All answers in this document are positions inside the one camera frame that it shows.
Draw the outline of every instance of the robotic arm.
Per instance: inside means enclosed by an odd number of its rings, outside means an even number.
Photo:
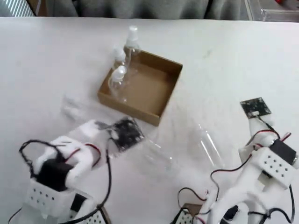
[[[89,138],[99,133],[96,121],[91,120],[79,128]],[[95,145],[85,144],[67,136],[60,136],[50,142],[45,152],[33,164],[34,176],[30,179],[17,223],[20,224],[58,224],[76,223],[73,220],[95,211],[95,200],[78,191],[78,183],[88,175],[100,160],[102,153]],[[58,159],[58,152],[63,159]],[[88,220],[95,223],[108,223],[99,209]]]
[[[245,102],[253,104],[252,101],[261,100],[258,98]],[[283,192],[290,188],[295,171],[299,168],[296,151],[287,146],[283,142],[285,137],[281,139],[269,125],[269,123],[273,124],[271,115],[264,115],[261,119],[261,112],[255,109],[256,107],[251,106],[247,114],[252,137],[248,144],[239,150],[242,162],[247,159],[248,161],[234,185],[225,192],[221,199],[217,200],[216,191],[208,195],[198,215],[206,224],[221,223],[226,212],[239,203],[245,203],[249,211],[268,214]],[[242,217],[242,221],[231,223],[259,224],[265,221],[264,219],[261,222],[264,218],[261,215],[243,215]]]

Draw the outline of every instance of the cable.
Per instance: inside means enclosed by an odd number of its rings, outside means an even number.
[[[195,194],[195,196],[199,199],[199,200],[201,200],[201,201],[206,201],[206,198],[205,199],[203,199],[203,198],[201,198],[193,189],[191,189],[191,188],[182,188],[181,190],[179,190],[178,191],[178,206],[181,208],[181,205],[180,205],[180,203],[179,203],[179,194],[183,191],[183,190],[189,190],[189,191],[191,191],[193,194]]]
[[[74,154],[76,154],[77,152],[79,152],[81,149],[80,148],[77,148],[74,152],[72,152],[71,154],[70,154],[70,156],[69,157],[67,157],[66,159],[65,159],[65,162],[67,162]]]
[[[96,206],[96,209],[94,211],[90,212],[89,214],[87,214],[87,215],[85,215],[85,216],[83,216],[81,218],[78,218],[78,219],[75,219],[75,220],[71,220],[71,221],[68,221],[68,222],[65,222],[65,223],[60,223],[60,224],[76,224],[76,223],[80,223],[80,222],[82,222],[82,221],[90,218],[91,216],[93,216],[98,211],[100,211],[100,209],[104,206],[104,204],[108,200],[110,192],[111,192],[111,185],[112,185],[111,164],[110,164],[110,157],[109,157],[109,153],[108,153],[108,150],[109,150],[109,141],[110,140],[112,140],[112,138],[109,138],[107,140],[107,145],[106,145],[106,161],[107,161],[107,166],[108,166],[109,183],[108,183],[108,191],[107,191],[107,194],[106,194],[103,202],[101,204],[98,204]]]
[[[264,222],[268,219],[268,218],[271,218],[271,214],[275,211],[279,211],[281,212],[288,223],[293,223],[294,222],[294,218],[295,218],[295,201],[294,201],[294,195],[293,195],[293,190],[292,190],[292,186],[290,185],[289,187],[289,190],[290,190],[290,194],[291,194],[291,201],[292,201],[292,216],[291,218],[288,217],[287,213],[285,211],[283,211],[282,209],[280,208],[272,208],[272,209],[269,209],[268,212],[266,214],[263,214],[263,213],[260,213],[260,212],[256,212],[256,211],[250,211],[248,212],[248,215],[261,215],[263,216],[262,220],[260,221],[259,224],[264,224]]]
[[[18,209],[8,220],[7,224],[10,224],[11,220],[13,220],[13,218],[22,210],[22,207],[20,209]]]
[[[198,219],[199,221],[201,221],[202,224],[206,224],[206,222],[205,222],[202,218],[197,217],[197,216],[194,216],[194,217],[192,218],[192,221],[191,221],[192,224],[193,224],[195,218]]]
[[[96,162],[94,162],[94,164],[93,164],[93,167],[94,167],[95,165],[98,164],[98,162],[99,162],[100,159],[102,158],[101,151],[100,151],[100,149],[99,149],[96,145],[94,145],[94,144],[92,144],[92,143],[85,143],[85,145],[86,145],[86,146],[90,146],[90,147],[92,147],[92,148],[95,149],[95,150],[98,152],[98,154],[99,154],[98,159],[97,159]]]
[[[100,151],[100,149],[98,148],[98,147],[96,147],[94,144],[92,144],[92,143],[85,143],[85,146],[90,146],[90,147],[92,147],[93,149],[95,149],[98,153],[99,153],[99,157],[98,157],[98,159],[96,160],[96,162],[94,162],[94,164],[93,164],[93,166],[92,167],[94,167],[95,165],[97,165],[98,163],[99,163],[99,161],[100,161],[100,159],[102,158],[102,154],[101,154],[101,151]],[[77,152],[79,152],[81,149],[80,148],[78,148],[78,149],[76,149],[74,152],[72,152],[71,154],[70,154],[70,156],[66,159],[66,161],[65,162],[67,162],[74,154],[76,154]]]
[[[278,138],[279,137],[279,134],[273,130],[269,130],[269,129],[263,129],[263,130],[259,130],[257,133],[255,133],[250,139],[249,141],[247,142],[247,144],[245,146],[248,146],[252,141],[253,139],[259,134],[259,133],[263,133],[263,132],[272,132],[272,133],[275,133],[277,135]]]
[[[287,138],[289,138],[292,135],[291,132],[287,132],[280,140],[285,141]]]
[[[263,123],[264,123],[270,130],[272,130],[272,131],[278,136],[278,138],[280,139],[280,136],[279,136],[278,132],[275,131],[275,129],[274,129],[271,125],[269,125],[266,121],[264,121],[263,119],[261,119],[260,116],[256,115],[255,117],[258,118],[261,122],[263,122]]]
[[[251,157],[252,157],[252,155],[250,154],[249,157],[248,157],[248,159],[247,159],[243,164],[241,164],[239,167],[237,167],[237,168],[235,168],[235,169],[217,169],[217,170],[214,170],[213,172],[211,172],[211,174],[210,174],[210,178],[211,178],[211,180],[214,182],[214,184],[215,184],[216,187],[217,187],[217,196],[216,196],[216,200],[215,200],[215,201],[218,200],[220,187],[219,187],[218,183],[217,183],[217,182],[214,180],[214,178],[212,177],[213,174],[216,173],[216,172],[219,172],[219,171],[222,171],[222,172],[235,172],[235,171],[241,169],[241,168],[242,168],[242,167],[249,161],[249,159],[250,159]]]
[[[21,146],[21,148],[19,150],[19,153],[21,154],[21,156],[22,156],[23,160],[25,161],[25,163],[29,166],[30,178],[35,176],[33,165],[32,165],[32,160],[30,160],[30,159],[27,158],[27,156],[23,153],[23,150],[24,150],[25,147],[27,147],[31,143],[40,143],[40,144],[52,147],[57,152],[56,159],[64,161],[64,157],[63,157],[62,153],[59,151],[59,149],[57,148],[57,146],[52,145],[52,144],[50,144],[50,143],[48,143],[46,141],[41,141],[41,140],[29,140],[29,141],[26,141]]]

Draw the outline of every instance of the black wire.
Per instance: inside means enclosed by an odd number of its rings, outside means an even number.
[[[181,205],[179,203],[179,194],[183,191],[183,190],[189,190],[191,191],[199,200],[201,201],[206,201],[206,198],[201,198],[192,188],[182,188],[181,190],[178,191],[178,206],[181,208]]]
[[[76,223],[80,223],[84,220],[87,220],[88,218],[90,218],[91,216],[93,216],[95,213],[97,213],[98,211],[100,211],[103,207],[104,204],[106,203],[106,201],[109,198],[110,192],[111,192],[111,185],[112,185],[112,174],[111,174],[111,164],[110,164],[110,157],[109,157],[109,141],[112,140],[112,138],[109,138],[107,141],[107,145],[106,145],[106,161],[107,161],[107,166],[108,166],[108,176],[109,176],[109,183],[108,183],[108,191],[107,194],[103,200],[103,202],[101,204],[98,204],[96,206],[96,209],[92,212],[90,212],[89,214],[87,214],[86,216],[83,216],[81,218],[75,219],[75,220],[71,220],[65,223],[60,223],[60,224],[76,224]]]
[[[219,184],[218,184],[218,183],[214,180],[214,178],[212,177],[213,174],[216,173],[216,172],[219,172],[219,171],[224,171],[224,172],[234,172],[234,171],[237,171],[237,170],[241,169],[241,168],[242,168],[242,167],[249,161],[249,159],[250,159],[251,157],[252,157],[252,155],[250,154],[249,157],[248,157],[248,159],[247,159],[243,164],[241,164],[241,166],[237,167],[236,169],[217,169],[217,170],[214,170],[213,172],[211,172],[211,174],[210,174],[210,178],[211,178],[211,180],[214,182],[214,184],[215,184],[216,187],[217,187],[217,196],[216,196],[216,200],[215,200],[215,201],[218,200],[220,187],[219,187]]]
[[[256,115],[255,117],[258,118],[261,122],[263,122],[271,131],[275,132],[275,134],[280,139],[280,135],[278,134],[278,132],[271,125],[269,125],[266,121],[264,121],[263,119],[261,119],[260,116]]]
[[[7,224],[10,224],[11,220],[22,210],[22,207],[18,209],[8,220]]]
[[[59,149],[55,145],[52,145],[52,144],[50,144],[46,141],[41,141],[41,140],[29,140],[29,141],[24,142],[23,145],[21,146],[20,150],[19,150],[19,153],[21,154],[21,156],[22,156],[23,160],[25,161],[25,163],[29,166],[30,178],[35,177],[36,175],[34,174],[32,160],[27,158],[27,156],[23,153],[23,150],[24,150],[24,148],[26,148],[31,143],[40,143],[40,144],[52,147],[57,152],[56,159],[61,160],[61,161],[64,160],[64,157],[63,157],[62,153],[59,151]]]
[[[280,208],[272,208],[272,209],[269,209],[268,212],[266,214],[263,214],[263,213],[260,213],[260,212],[256,212],[256,211],[250,211],[248,212],[248,215],[252,215],[252,214],[255,214],[255,215],[261,215],[263,216],[262,220],[260,221],[259,224],[264,224],[264,222],[268,219],[268,218],[271,218],[271,214],[275,211],[279,211],[281,212],[288,223],[293,223],[294,222],[294,218],[295,218],[295,200],[294,200],[294,195],[293,195],[293,190],[292,190],[292,186],[290,185],[289,187],[290,189],[290,194],[291,194],[291,201],[292,201],[292,216],[291,218],[288,217],[287,213],[285,211],[283,211],[282,209]]]

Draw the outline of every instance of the transparent container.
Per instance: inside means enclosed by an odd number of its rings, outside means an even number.
[[[249,20],[299,22],[299,1],[245,0]]]
[[[124,52],[128,57],[128,79],[138,74],[138,69],[135,65],[140,62],[139,54],[141,49],[138,41],[138,28],[136,26],[130,26],[126,45],[124,46]]]
[[[179,171],[174,153],[154,140],[146,138],[138,148],[128,152],[127,159],[147,178],[161,181],[173,178]]]
[[[128,57],[122,48],[114,48],[114,63],[112,66],[113,70],[118,69],[120,66],[128,66]]]
[[[225,167],[215,141],[212,139],[210,133],[199,124],[190,133],[188,151],[193,161],[203,171]]]
[[[111,92],[111,95],[118,99],[121,102],[126,102],[126,82],[124,80],[124,77],[127,73],[127,69],[125,66],[118,67],[111,75],[108,85]]]

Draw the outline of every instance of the perforated plastic part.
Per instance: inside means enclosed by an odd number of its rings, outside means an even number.
[[[58,192],[30,179],[25,203],[43,214],[60,217],[69,212],[74,197],[74,191]]]
[[[187,209],[181,211],[176,221],[176,224],[192,224],[192,216],[189,214]]]
[[[267,147],[259,149],[256,153],[259,153],[259,156],[253,159],[253,164],[270,174],[285,188],[288,188],[296,169]]]
[[[108,224],[105,222],[100,211],[98,211],[92,217],[90,217],[89,219],[87,219],[85,222],[82,223],[83,224]]]

